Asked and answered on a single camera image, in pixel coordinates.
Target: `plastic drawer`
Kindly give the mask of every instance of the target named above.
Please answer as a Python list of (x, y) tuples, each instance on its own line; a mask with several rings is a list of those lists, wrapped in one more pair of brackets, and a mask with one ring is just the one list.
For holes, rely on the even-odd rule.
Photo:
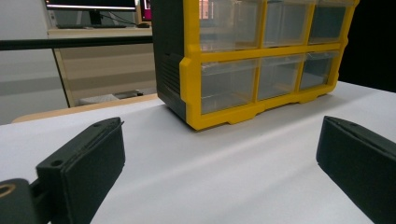
[(264, 47), (302, 45), (315, 0), (268, 0)]
[(251, 102), (257, 61), (203, 64), (202, 114)]
[(262, 58), (258, 99), (264, 100), (294, 91), (303, 54)]
[(339, 41), (347, 7), (353, 6), (353, 4), (353, 0), (318, 0), (309, 44)]
[(306, 90), (327, 83), (332, 59), (338, 51), (315, 52), (306, 55), (300, 90)]
[(257, 48), (261, 7), (262, 0), (200, 1), (201, 51)]

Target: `yellow storage organizer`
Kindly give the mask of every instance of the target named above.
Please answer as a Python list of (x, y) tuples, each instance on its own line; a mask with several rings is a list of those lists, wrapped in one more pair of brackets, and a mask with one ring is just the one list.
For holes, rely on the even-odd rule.
[(152, 1), (157, 90), (201, 130), (335, 88), (359, 0)]

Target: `white wall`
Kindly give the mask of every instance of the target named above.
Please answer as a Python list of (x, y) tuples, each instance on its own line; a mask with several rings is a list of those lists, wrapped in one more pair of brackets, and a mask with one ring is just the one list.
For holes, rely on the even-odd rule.
[[(47, 38), (43, 0), (0, 1), (0, 39)], [(0, 125), (17, 117), (67, 108), (50, 49), (0, 51)]]

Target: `screw hole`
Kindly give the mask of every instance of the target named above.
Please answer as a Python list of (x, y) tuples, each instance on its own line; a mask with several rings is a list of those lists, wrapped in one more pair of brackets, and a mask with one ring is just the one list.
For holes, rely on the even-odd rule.
[(8, 195), (12, 191), (14, 191), (15, 188), (16, 187), (13, 184), (5, 184), (5, 185), (0, 186), (0, 198)]
[(63, 161), (53, 161), (50, 165), (51, 166), (59, 166), (63, 163)]

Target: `yellow frame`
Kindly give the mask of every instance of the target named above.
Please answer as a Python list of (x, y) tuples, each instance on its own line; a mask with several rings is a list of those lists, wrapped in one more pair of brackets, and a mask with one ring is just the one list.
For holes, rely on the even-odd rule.
[[(263, 40), (263, 29), (265, 24), (265, 14), (267, 0), (262, 0), (262, 17), (259, 22), (259, 40)], [(186, 103), (186, 122), (196, 130), (201, 130), (221, 123), (235, 124), (247, 119), (253, 119), (257, 114), (280, 105), (290, 103), (306, 103), (313, 101), (318, 96), (326, 94), (335, 88), (338, 79), (338, 69), (347, 45), (347, 33), (352, 22), (353, 13), (360, 0), (354, 0), (354, 5), (346, 7), (346, 15), (340, 33), (339, 42), (308, 45), (309, 32), (314, 16), (316, 4), (311, 4), (308, 12), (308, 22), (304, 44), (301, 46), (279, 47), (265, 49), (262, 46), (258, 49), (245, 49), (226, 52), (201, 52), (200, 48), (200, 23), (199, 23), (199, 2), (197, 0), (183, 0), (184, 12), (184, 41), (185, 57), (179, 65), (180, 71), (180, 97)], [(303, 64), (299, 67), (299, 75), (296, 87), (290, 94), (278, 96), (262, 101), (257, 100), (260, 67), (256, 70), (253, 87), (253, 99), (251, 103), (239, 105), (232, 108), (223, 109), (209, 114), (201, 114), (201, 64), (208, 62), (226, 62), (233, 60), (255, 59), (266, 56), (279, 56), (289, 54), (301, 54), (315, 51), (337, 50), (338, 56), (333, 58), (332, 67), (328, 77), (328, 83), (317, 86), (309, 90), (299, 91), (300, 79)]]

